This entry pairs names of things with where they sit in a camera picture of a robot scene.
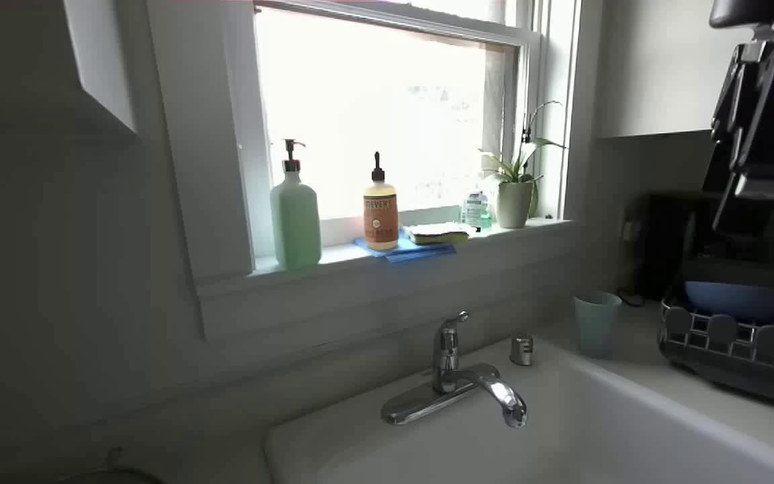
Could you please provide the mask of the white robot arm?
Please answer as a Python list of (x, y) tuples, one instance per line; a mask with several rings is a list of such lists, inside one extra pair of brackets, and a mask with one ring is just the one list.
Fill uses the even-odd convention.
[(713, 0), (709, 28), (749, 28), (730, 55), (709, 125), (707, 192), (721, 195), (713, 228), (757, 238), (774, 209), (774, 0)]

